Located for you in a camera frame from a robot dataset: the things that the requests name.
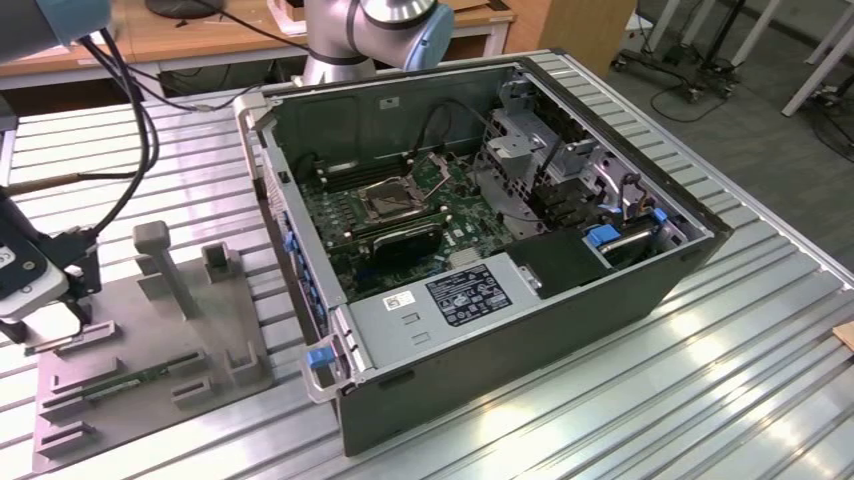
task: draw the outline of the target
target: motherboard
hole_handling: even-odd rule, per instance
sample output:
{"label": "motherboard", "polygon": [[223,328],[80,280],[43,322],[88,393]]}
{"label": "motherboard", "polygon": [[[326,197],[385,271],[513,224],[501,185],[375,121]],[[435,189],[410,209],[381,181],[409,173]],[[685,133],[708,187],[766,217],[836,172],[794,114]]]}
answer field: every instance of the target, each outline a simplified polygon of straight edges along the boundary
{"label": "motherboard", "polygon": [[350,301],[486,258],[514,241],[475,183],[473,158],[426,154],[406,175],[329,191],[301,186]]}

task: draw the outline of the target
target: metal panel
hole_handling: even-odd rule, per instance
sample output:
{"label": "metal panel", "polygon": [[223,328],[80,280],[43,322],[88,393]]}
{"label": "metal panel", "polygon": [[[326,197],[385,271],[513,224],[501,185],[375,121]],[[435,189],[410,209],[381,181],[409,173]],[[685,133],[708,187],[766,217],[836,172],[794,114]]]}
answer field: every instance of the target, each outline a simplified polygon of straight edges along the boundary
{"label": "metal panel", "polygon": [[[137,272],[129,234],[147,219],[163,218],[175,227],[179,258],[198,255],[195,245],[207,241],[234,242],[278,385],[63,470],[58,478],[854,474],[854,367],[850,351],[830,335],[854,315],[850,273],[568,57],[541,52],[533,58],[737,228],[705,269],[646,319],[362,456],[345,458],[334,412],[309,401],[299,378],[294,306],[239,174],[234,122],[153,107],[171,143],[130,210],[105,233],[105,276]],[[127,107],[23,119],[12,178],[134,168],[131,121]],[[56,230],[92,222],[122,186],[64,187],[31,195],[22,206]],[[30,476],[32,448],[35,370],[18,351],[0,347],[0,465],[10,478]]]}

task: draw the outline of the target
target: white sticker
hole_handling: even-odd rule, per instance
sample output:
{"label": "white sticker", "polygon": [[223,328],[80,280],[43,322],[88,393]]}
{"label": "white sticker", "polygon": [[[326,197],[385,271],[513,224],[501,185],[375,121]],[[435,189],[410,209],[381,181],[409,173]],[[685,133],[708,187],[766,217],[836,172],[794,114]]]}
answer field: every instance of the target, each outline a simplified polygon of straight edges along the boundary
{"label": "white sticker", "polygon": [[407,290],[391,297],[383,298],[383,303],[386,304],[386,310],[391,312],[393,310],[415,303],[415,297],[413,296],[413,292]]}
{"label": "white sticker", "polygon": [[0,268],[12,265],[15,261],[15,252],[10,247],[0,247]]}

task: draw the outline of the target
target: gray floor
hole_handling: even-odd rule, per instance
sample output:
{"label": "gray floor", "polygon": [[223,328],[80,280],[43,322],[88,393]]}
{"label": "gray floor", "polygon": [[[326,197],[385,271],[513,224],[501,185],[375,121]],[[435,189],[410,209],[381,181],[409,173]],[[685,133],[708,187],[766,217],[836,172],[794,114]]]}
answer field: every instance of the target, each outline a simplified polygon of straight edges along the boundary
{"label": "gray floor", "polygon": [[[665,3],[666,0],[642,0],[640,10],[658,16]],[[672,23],[677,29],[693,4],[690,0],[684,1]],[[698,39],[702,51],[725,14],[726,7],[716,5]],[[742,15],[722,50],[724,58],[732,58],[753,25],[754,20]],[[660,53],[666,47],[666,44],[660,47]],[[744,84],[736,95],[693,124],[670,121],[650,108],[650,97],[664,86],[678,82],[673,77],[636,65],[625,72],[612,72],[608,82],[784,220],[854,270],[854,164],[816,138],[809,112],[801,112],[793,118],[780,113],[813,71],[804,63],[810,52],[812,47],[769,29],[741,69]],[[852,72],[853,68],[841,65],[830,81],[840,81]],[[718,101],[712,97],[698,105],[689,105],[668,94],[657,104],[669,115],[692,118]],[[846,126],[854,132],[854,122]]]}

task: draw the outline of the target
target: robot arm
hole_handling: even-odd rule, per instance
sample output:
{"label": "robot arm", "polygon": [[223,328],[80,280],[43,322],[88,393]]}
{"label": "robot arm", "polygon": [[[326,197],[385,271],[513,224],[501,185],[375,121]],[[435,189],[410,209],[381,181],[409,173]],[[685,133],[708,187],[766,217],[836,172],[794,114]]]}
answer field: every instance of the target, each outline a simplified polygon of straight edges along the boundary
{"label": "robot arm", "polygon": [[[71,45],[103,29],[110,7],[111,0],[7,1],[0,16],[0,63],[58,44]],[[309,0],[307,19],[307,84],[374,75],[371,58],[405,70],[434,67],[454,30],[454,12],[437,0]],[[147,138],[145,129],[141,133]],[[48,179],[39,189],[70,181],[75,180]],[[88,314],[78,302],[98,293],[102,285],[98,234],[75,229],[50,237],[38,232],[12,202],[14,192],[0,186],[0,333],[23,343],[24,317],[56,299],[87,324]],[[66,271],[71,266],[78,273]]]}
{"label": "robot arm", "polygon": [[437,0],[309,0],[311,53],[302,83],[377,73],[377,59],[406,71],[435,67],[454,32],[454,10]]}
{"label": "robot arm", "polygon": [[0,14],[0,63],[71,42],[110,24],[110,0],[14,0]]}

